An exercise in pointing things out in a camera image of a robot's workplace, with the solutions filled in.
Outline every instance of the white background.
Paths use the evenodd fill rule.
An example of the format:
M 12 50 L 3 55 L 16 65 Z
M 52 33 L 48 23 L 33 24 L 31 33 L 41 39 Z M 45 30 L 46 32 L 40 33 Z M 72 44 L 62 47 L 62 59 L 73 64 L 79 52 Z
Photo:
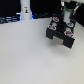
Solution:
M 69 49 L 46 38 L 49 23 L 0 24 L 0 84 L 84 84 L 84 28 Z

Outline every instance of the white table surface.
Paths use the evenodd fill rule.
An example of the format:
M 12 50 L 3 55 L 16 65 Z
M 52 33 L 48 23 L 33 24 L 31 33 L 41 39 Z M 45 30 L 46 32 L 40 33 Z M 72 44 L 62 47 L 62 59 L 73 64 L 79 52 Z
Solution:
M 84 28 L 72 49 L 46 38 L 50 18 L 0 24 L 0 84 L 84 84 Z

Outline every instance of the white tabletop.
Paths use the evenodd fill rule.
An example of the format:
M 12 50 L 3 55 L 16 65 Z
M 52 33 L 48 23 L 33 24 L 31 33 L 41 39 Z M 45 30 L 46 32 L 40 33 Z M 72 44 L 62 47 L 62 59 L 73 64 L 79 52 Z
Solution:
M 48 19 L 0 24 L 0 84 L 84 84 L 84 28 L 72 49 L 46 38 Z

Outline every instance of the black object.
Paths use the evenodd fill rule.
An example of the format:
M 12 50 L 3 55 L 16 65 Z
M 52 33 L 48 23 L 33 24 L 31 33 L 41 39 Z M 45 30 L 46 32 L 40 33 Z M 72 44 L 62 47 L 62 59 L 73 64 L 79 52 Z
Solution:
M 82 4 L 76 12 L 76 20 L 84 27 L 84 4 Z
M 8 23 L 4 17 L 0 17 L 0 24 Z
M 66 5 L 67 6 L 66 8 L 74 9 L 75 7 L 73 7 L 73 4 L 76 4 L 76 3 L 73 2 L 73 4 L 72 5 L 71 4 L 72 3 L 70 3 L 68 6 Z M 60 10 L 54 12 L 54 14 L 52 16 L 52 21 L 50 22 L 50 25 L 53 25 L 53 23 L 54 24 L 56 23 L 56 26 L 55 26 L 56 30 L 48 27 L 46 30 L 46 37 L 48 37 L 49 39 L 52 39 L 52 40 L 53 40 L 53 37 L 59 38 L 60 43 L 63 41 L 62 45 L 66 46 L 68 48 L 72 48 L 72 45 L 73 45 L 75 39 L 65 35 L 64 32 L 66 31 L 66 28 L 70 28 L 71 32 L 74 33 L 74 27 L 76 24 L 76 15 L 71 15 L 70 22 L 73 23 L 74 26 L 70 27 L 63 21 L 63 19 L 64 19 L 63 9 L 62 10 L 60 9 Z
M 15 16 L 20 11 L 20 0 L 0 0 L 0 17 Z

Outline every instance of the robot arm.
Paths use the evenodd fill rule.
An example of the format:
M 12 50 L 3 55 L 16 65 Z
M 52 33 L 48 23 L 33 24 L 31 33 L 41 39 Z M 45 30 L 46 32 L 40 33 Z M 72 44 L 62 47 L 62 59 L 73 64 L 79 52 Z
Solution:
M 76 24 L 76 10 L 84 0 L 62 0 L 64 6 L 61 12 L 53 14 L 52 21 L 46 30 L 46 37 L 60 45 L 72 48 L 74 43 L 74 27 Z

